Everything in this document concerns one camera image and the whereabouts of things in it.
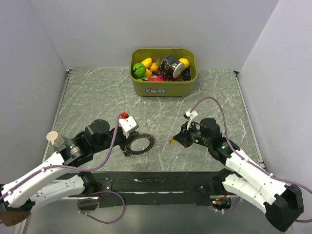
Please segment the yellow tag key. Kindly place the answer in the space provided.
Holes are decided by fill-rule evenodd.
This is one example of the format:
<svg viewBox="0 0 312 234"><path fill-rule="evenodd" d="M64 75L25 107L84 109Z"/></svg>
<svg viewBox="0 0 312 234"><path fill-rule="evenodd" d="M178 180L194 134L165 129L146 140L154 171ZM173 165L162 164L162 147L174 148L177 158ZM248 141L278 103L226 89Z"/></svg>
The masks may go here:
<svg viewBox="0 0 312 234"><path fill-rule="evenodd" d="M170 139L170 141L169 141L169 145L173 145L175 143L175 140L172 138L172 139Z"/></svg>

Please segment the large metal keyring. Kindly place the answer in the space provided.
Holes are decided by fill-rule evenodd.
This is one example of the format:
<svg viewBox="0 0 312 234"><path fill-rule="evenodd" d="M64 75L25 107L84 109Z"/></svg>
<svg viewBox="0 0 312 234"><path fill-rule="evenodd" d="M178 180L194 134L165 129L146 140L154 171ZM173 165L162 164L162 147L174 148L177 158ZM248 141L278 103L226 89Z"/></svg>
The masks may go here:
<svg viewBox="0 0 312 234"><path fill-rule="evenodd" d="M140 140L140 139L146 140L148 142L148 145L146 147L143 147L141 150L134 150L131 147L131 149L134 150L134 152L136 153L136 155L130 156L131 158L141 157L141 156L145 155L146 153L151 151L155 147L155 145L156 145L156 139L151 134L139 133L139 136L136 138L135 141Z"/></svg>

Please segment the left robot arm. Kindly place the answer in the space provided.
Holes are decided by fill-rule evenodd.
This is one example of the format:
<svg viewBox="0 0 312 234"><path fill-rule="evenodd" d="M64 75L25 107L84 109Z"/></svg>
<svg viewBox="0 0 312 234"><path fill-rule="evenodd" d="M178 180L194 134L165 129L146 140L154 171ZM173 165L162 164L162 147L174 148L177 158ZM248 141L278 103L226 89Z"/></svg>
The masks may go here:
<svg viewBox="0 0 312 234"><path fill-rule="evenodd" d="M47 204L73 195L94 196L102 192L93 171L103 167L109 159L93 169L81 166L94 154L119 146L125 156L133 156L131 143L140 134L138 123L130 117L117 117L115 127L107 121L94 120L74 138L62 138L51 131L46 138L55 152L42 164L15 181L0 188L0 222L7 227L27 219L31 212Z"/></svg>

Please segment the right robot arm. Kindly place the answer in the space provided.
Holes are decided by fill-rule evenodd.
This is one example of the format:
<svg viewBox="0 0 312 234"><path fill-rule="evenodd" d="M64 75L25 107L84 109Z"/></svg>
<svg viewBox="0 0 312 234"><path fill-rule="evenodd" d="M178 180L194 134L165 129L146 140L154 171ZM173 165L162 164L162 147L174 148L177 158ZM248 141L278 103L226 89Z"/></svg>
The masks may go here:
<svg viewBox="0 0 312 234"><path fill-rule="evenodd" d="M193 143L207 147L210 155L226 166L215 174L214 191L236 194L253 204L279 231L287 231L304 212L301 189L289 182L276 180L257 166L242 149L222 135L215 119L186 122L173 140L185 148Z"/></svg>

